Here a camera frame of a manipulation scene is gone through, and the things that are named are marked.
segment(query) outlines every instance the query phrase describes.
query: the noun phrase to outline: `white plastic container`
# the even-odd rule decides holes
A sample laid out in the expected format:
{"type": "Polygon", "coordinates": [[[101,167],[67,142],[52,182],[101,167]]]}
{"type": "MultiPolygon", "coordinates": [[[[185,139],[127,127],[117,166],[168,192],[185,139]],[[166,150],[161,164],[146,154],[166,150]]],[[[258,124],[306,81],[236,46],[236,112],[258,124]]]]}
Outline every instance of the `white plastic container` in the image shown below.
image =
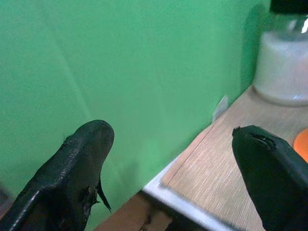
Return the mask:
{"type": "MultiPolygon", "coordinates": [[[[273,12],[275,2],[271,24],[261,37],[253,86],[272,102],[308,105],[308,13],[286,13],[294,12],[291,7],[273,12]]],[[[308,12],[308,4],[296,10],[308,12]]]]}

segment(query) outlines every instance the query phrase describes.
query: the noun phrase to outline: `orange object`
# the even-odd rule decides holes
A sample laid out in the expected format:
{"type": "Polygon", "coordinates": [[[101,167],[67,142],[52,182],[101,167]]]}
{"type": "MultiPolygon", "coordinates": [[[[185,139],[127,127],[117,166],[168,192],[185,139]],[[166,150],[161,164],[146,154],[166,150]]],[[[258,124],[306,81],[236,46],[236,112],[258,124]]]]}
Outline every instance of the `orange object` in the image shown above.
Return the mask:
{"type": "Polygon", "coordinates": [[[296,136],[293,148],[308,163],[308,128],[296,136]]]}

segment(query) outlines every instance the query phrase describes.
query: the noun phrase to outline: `wooden surface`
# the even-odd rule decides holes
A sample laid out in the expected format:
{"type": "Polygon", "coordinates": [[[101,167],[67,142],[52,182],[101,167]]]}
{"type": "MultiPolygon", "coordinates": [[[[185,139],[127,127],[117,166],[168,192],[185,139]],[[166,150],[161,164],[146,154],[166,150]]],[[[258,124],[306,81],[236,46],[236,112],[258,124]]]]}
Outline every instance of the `wooden surface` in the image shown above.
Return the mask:
{"type": "Polygon", "coordinates": [[[232,130],[248,125],[261,126],[292,144],[308,127],[308,107],[274,105],[249,88],[181,154],[162,183],[237,228],[263,231],[231,148],[232,130]]]}
{"type": "Polygon", "coordinates": [[[94,231],[164,231],[171,222],[172,218],[136,194],[94,231]]]}

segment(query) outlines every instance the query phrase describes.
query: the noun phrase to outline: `white jar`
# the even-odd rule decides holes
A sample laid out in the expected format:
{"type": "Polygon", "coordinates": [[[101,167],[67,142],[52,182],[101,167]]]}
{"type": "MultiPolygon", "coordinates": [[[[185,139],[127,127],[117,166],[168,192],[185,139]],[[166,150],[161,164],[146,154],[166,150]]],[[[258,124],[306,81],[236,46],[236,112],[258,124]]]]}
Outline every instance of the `white jar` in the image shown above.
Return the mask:
{"type": "Polygon", "coordinates": [[[275,2],[269,29],[261,37],[253,86],[272,102],[308,105],[308,13],[302,14],[308,4],[297,7],[298,14],[292,7],[282,11],[281,5],[276,12],[275,2]]]}

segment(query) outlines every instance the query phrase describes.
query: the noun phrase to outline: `small white tag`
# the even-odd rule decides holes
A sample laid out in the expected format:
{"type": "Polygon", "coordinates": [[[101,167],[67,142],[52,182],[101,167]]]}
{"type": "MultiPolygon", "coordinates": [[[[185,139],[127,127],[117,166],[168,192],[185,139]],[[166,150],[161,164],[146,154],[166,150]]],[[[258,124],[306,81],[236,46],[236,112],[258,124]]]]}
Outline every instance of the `small white tag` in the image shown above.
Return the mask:
{"type": "Polygon", "coordinates": [[[213,118],[212,118],[212,123],[214,123],[218,117],[220,117],[221,114],[223,114],[229,106],[229,98],[227,95],[222,97],[218,105],[216,106],[216,109],[213,112],[213,118]]]}

